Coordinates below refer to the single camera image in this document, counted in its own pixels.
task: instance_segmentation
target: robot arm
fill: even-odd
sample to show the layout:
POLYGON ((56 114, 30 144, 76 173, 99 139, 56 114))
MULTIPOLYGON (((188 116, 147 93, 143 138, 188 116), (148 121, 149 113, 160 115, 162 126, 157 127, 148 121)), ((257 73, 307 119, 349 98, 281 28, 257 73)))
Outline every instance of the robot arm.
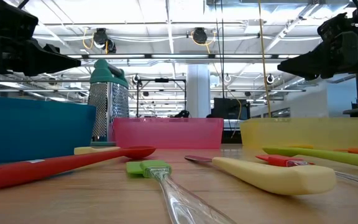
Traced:
POLYGON ((81 65, 81 61, 60 54, 58 47, 47 44, 41 48, 32 38, 37 24, 35 16, 0 0, 0 74, 12 70, 32 77, 81 65))
POLYGON ((342 13, 324 22, 318 34, 323 41, 314 50, 285 60, 277 68, 306 80, 358 72, 358 8, 351 19, 342 13))

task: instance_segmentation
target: red spatula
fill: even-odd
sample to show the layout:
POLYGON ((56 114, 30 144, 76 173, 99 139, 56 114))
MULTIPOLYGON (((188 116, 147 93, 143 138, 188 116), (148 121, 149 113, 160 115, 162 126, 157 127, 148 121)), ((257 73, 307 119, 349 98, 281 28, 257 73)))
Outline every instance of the red spatula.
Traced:
POLYGON ((44 179, 82 166, 121 156, 141 159, 151 155, 155 147, 137 146, 108 152, 97 152, 77 156, 63 156, 33 161, 15 162, 0 166, 0 188, 44 179))

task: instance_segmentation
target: clear plastic handle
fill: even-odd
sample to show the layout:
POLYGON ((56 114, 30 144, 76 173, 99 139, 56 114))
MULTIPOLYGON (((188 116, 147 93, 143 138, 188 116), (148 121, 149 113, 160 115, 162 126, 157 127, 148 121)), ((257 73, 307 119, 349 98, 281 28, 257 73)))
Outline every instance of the clear plastic handle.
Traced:
POLYGON ((227 215, 175 183, 169 167, 149 167, 148 173, 160 183, 173 224, 235 224, 227 215))

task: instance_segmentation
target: yellow cable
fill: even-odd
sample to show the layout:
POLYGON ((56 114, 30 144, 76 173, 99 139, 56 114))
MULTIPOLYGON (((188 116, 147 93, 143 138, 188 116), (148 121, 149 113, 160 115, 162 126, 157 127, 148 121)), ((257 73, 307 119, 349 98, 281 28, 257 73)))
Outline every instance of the yellow cable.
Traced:
POLYGON ((84 47, 85 47, 86 49, 91 49, 91 48, 93 47, 93 36, 94 36, 94 33, 92 34, 91 46, 90 46, 90 47, 88 47, 88 46, 85 44, 85 39, 82 40, 82 44, 84 45, 84 47))
POLYGON ((269 90, 267 89, 267 80, 266 80, 266 66, 265 66, 265 47, 264 47, 264 32, 262 28, 262 4, 261 0, 258 0, 259 5, 259 29, 260 29, 260 44, 262 45, 262 61, 264 64, 264 83, 266 90, 266 100, 267 100, 267 108, 268 108, 268 116, 272 117, 272 111, 270 110, 270 100, 269 100, 269 90))
POLYGON ((234 99, 237 100, 237 102, 239 102, 239 106, 240 106, 239 116, 237 117, 236 127, 234 127, 233 134, 231 135, 231 138, 233 138, 234 134, 236 133, 237 124, 238 124, 238 122, 239 122, 239 120, 240 120, 240 117, 241 117, 242 105, 241 105, 240 100, 237 99, 237 97, 235 97, 235 96, 233 95, 233 93, 231 93, 231 91, 229 91, 229 88, 226 86, 226 84, 224 84, 224 80, 222 80, 222 76, 219 75, 219 72, 218 72, 218 69, 217 69, 216 66, 215 66, 215 63, 212 63, 212 64, 214 65, 215 71, 216 71, 216 73, 218 74, 218 77, 220 78, 220 80, 222 81, 222 85, 224 86, 224 88, 230 93, 231 96, 233 96, 234 99))
MULTIPOLYGON (((211 43, 215 40, 215 35, 216 35, 216 33, 214 32, 214 39, 211 40, 209 43, 205 43, 205 44, 199 44, 199 43, 195 42, 194 39, 193 39, 193 33, 194 33, 194 31, 191 32, 191 39, 193 40, 193 42, 194 42, 195 44, 197 44, 197 45, 205 46, 205 47, 206 47, 206 50, 207 50, 208 53, 210 54, 211 52, 210 52, 210 50, 209 50, 208 45, 211 44, 211 43)), ((224 88, 230 93, 231 96, 233 96, 234 99, 237 100, 237 102, 239 102, 239 106, 240 106, 239 116, 237 117, 236 127, 234 128, 233 134, 231 135, 231 138, 233 138, 234 134, 236 133, 237 123, 238 123, 238 121, 240 120, 240 117, 241 117, 242 105, 241 105, 240 100, 237 99, 237 97, 235 97, 235 96, 233 95, 233 93, 231 93, 231 91, 229 91, 229 88, 226 86, 226 84, 224 84, 224 80, 222 80, 222 76, 220 76, 220 74, 219 74, 219 72, 218 72, 218 69, 217 69, 216 66, 215 66, 215 63, 212 63, 212 64, 214 65, 215 71, 216 71, 216 73, 218 74, 218 77, 220 78, 220 80, 222 81, 222 85, 224 86, 224 88)))

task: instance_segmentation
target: computer monitor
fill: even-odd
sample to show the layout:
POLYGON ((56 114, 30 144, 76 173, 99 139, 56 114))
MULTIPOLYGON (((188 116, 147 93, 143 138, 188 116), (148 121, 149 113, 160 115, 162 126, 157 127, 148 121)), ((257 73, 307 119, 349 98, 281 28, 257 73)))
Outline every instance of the computer monitor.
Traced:
MULTIPOLYGON (((241 103, 241 120, 250 118, 250 103, 247 100, 239 100, 241 103)), ((238 119, 240 112, 240 105, 236 99, 230 98, 214 98, 214 108, 212 115, 215 118, 223 119, 238 119)))

